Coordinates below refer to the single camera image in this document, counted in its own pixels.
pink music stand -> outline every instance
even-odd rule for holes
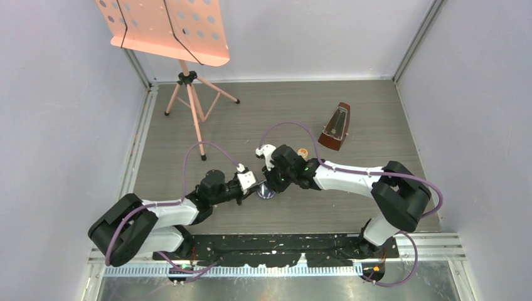
[[[221,22],[218,0],[95,0],[113,38],[111,45],[179,60],[183,72],[164,112],[170,114],[177,98],[192,111],[198,141],[201,141],[199,119],[204,122],[213,110],[220,94],[240,103],[222,89],[214,86],[196,72],[189,71],[185,61],[202,65],[222,66],[229,61],[229,51]],[[213,104],[203,113],[193,81],[197,79],[218,92]],[[177,97],[179,87],[185,85],[189,102]],[[199,145],[201,159],[207,160],[203,144]]]

music stand legs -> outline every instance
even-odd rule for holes
[[[216,102],[218,101],[218,98],[220,95],[224,95],[230,100],[233,100],[235,103],[240,103],[240,100],[236,97],[230,95],[226,91],[218,88],[217,86],[213,85],[209,81],[205,80],[204,78],[197,77],[196,72],[189,71],[186,63],[183,60],[179,60],[179,64],[181,65],[181,69],[183,69],[183,73],[179,74],[179,81],[176,85],[176,88],[174,89],[174,93],[172,93],[172,97],[170,98],[170,102],[168,103],[168,106],[166,107],[166,111],[164,111],[164,114],[168,116],[170,114],[170,110],[172,109],[172,106],[174,104],[174,101],[178,99],[180,102],[184,103],[187,107],[190,108],[192,111],[192,118],[194,119],[194,127],[196,128],[196,136],[198,137],[198,141],[201,142],[201,131],[200,131],[200,125],[199,120],[202,122],[206,121],[209,117],[210,113],[212,112],[214,106],[216,105]],[[218,94],[216,95],[215,100],[213,101],[213,104],[209,108],[209,111],[207,111],[207,114],[203,114],[203,110],[201,108],[200,99],[198,98],[198,94],[196,93],[196,89],[194,85],[192,84],[192,81],[194,79],[199,80],[200,82],[204,83],[207,87],[213,89],[214,91],[217,91]],[[184,100],[180,99],[178,97],[179,88],[181,85],[185,85],[186,91],[188,94],[188,100],[189,103],[186,103]],[[205,161],[207,160],[207,156],[205,154],[205,148],[203,147],[203,144],[199,145],[199,153],[201,154],[201,160]]]

white wall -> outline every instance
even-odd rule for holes
[[[94,1],[2,1],[0,36],[0,298],[72,301],[144,88]]]
[[[391,78],[431,3],[220,0],[231,60],[193,69],[209,80]],[[150,78],[177,79],[176,60],[139,56]]]
[[[399,88],[481,300],[529,300],[532,3],[447,1]]]

perforated sheet holder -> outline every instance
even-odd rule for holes
[[[218,0],[95,0],[111,44],[202,65],[222,66],[229,51]]]

ventilation grille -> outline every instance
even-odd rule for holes
[[[105,277],[168,277],[180,274],[169,273],[170,265],[160,263],[128,264],[122,267],[108,267]],[[297,276],[361,276],[362,264],[353,263],[352,267],[321,267],[309,268],[305,263],[298,263],[293,267],[214,267],[202,277],[297,277]]]

